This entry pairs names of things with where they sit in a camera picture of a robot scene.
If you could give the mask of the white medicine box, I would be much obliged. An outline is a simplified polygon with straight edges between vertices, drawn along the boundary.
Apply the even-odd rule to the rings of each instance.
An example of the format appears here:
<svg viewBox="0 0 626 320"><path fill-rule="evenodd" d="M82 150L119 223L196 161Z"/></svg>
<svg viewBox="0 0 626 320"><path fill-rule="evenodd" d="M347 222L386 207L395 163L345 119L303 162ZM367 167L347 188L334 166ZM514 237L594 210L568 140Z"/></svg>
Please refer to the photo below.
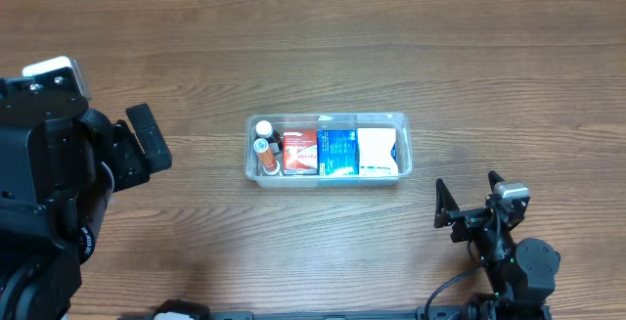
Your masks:
<svg viewBox="0 0 626 320"><path fill-rule="evenodd" d="M396 131L394 128L358 128L359 174L391 176L398 174Z"/></svg>

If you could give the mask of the dark bottle white cap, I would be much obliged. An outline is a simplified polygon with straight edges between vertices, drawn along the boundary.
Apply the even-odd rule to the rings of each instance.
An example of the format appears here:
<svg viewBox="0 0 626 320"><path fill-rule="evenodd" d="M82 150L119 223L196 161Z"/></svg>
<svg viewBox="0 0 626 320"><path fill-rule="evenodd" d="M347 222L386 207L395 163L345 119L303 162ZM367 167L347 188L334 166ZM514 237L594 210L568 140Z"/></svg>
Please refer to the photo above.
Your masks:
<svg viewBox="0 0 626 320"><path fill-rule="evenodd" d="M271 122L268 120L258 121L255 124L254 131L257 138L265 139L268 142L269 148L275 156L282 152L282 137Z"/></svg>

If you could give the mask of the orange pill vial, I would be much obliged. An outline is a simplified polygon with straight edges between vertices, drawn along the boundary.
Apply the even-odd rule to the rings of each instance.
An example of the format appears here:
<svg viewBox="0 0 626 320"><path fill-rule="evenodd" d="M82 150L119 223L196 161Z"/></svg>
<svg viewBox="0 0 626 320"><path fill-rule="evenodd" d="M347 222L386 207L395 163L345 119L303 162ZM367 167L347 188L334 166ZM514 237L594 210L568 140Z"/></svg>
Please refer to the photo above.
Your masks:
<svg viewBox="0 0 626 320"><path fill-rule="evenodd" d="M267 175L277 175L280 172L280 163L274 156L269 142L264 138L258 138L253 142L253 150L260 161L262 169Z"/></svg>

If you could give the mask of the blue medicine box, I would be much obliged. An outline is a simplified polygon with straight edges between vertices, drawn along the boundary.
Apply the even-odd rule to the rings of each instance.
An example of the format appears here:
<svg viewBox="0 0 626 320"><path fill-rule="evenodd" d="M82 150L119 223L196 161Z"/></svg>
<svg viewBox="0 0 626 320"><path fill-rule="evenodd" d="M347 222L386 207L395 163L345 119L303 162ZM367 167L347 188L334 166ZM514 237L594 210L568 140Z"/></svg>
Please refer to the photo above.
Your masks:
<svg viewBox="0 0 626 320"><path fill-rule="evenodd" d="M358 174L358 140L356 130L319 130L318 171L321 176Z"/></svg>

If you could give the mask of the clear plastic container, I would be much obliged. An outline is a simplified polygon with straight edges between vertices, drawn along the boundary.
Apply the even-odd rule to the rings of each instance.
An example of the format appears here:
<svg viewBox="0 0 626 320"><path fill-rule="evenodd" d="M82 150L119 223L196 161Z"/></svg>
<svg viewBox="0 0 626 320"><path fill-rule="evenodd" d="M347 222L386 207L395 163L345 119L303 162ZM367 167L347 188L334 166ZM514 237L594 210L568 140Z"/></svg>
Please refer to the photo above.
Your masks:
<svg viewBox="0 0 626 320"><path fill-rule="evenodd" d="M264 173L253 150L255 124L268 120L282 137L286 130L356 130L358 128L394 128L396 131L396 154L398 174L391 176L321 176L285 175L283 165L284 147L276 157L280 163L277 175ZM342 186L392 185L412 171L412 142L408 118L402 113L334 113L334 114L256 114L246 122L245 174L262 188L320 188Z"/></svg>

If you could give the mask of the red medicine box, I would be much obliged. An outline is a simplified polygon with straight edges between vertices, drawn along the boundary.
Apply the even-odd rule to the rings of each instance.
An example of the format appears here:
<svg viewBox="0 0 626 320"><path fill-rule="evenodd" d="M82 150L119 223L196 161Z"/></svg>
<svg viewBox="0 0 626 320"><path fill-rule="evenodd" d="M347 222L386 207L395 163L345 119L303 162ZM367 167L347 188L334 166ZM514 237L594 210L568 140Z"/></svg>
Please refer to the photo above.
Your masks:
<svg viewBox="0 0 626 320"><path fill-rule="evenodd" d="M283 135L283 165L285 175L318 173L316 130L286 130Z"/></svg>

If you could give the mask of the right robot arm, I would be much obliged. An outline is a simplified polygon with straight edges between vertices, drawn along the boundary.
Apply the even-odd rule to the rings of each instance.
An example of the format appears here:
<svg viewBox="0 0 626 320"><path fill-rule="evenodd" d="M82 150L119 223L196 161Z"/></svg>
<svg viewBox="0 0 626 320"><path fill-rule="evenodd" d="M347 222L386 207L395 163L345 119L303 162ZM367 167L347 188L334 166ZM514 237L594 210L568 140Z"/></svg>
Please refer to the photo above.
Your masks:
<svg viewBox="0 0 626 320"><path fill-rule="evenodd" d="M466 242L476 265L437 288L420 309L422 319L550 319L546 299L556 289L560 254L548 243L527 238L515 242L511 231L524 219L529 189L488 173L491 193L481 208L462 210L445 182L435 183L434 226L450 227L451 241ZM434 299L477 270L485 271L492 292L473 294L463 305L434 306Z"/></svg>

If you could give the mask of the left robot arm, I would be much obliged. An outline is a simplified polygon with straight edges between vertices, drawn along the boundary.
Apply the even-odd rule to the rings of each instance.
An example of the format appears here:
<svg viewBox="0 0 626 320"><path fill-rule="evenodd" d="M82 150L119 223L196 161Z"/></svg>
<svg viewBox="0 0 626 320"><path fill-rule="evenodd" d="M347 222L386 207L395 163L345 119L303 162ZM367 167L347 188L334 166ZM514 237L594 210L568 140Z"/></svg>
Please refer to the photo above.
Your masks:
<svg viewBox="0 0 626 320"><path fill-rule="evenodd" d="M111 122L75 70L1 80L1 316L61 319L113 193L172 155L146 104Z"/></svg>

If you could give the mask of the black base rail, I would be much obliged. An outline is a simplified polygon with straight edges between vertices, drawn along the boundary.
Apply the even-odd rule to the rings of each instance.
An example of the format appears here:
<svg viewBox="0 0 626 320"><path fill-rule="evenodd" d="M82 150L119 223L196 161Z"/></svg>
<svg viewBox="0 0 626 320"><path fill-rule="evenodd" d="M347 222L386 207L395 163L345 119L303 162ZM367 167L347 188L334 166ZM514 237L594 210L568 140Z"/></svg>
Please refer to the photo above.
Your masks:
<svg viewBox="0 0 626 320"><path fill-rule="evenodd" d="M428 315L425 307L415 310L376 310L348 312L291 312L256 314L250 311L213 312L206 305L183 300L167 300L146 319L166 320L470 320L470 319L541 319L550 320L552 314L548 306L531 312L518 312L498 309L486 304L469 303L464 305L431 306Z"/></svg>

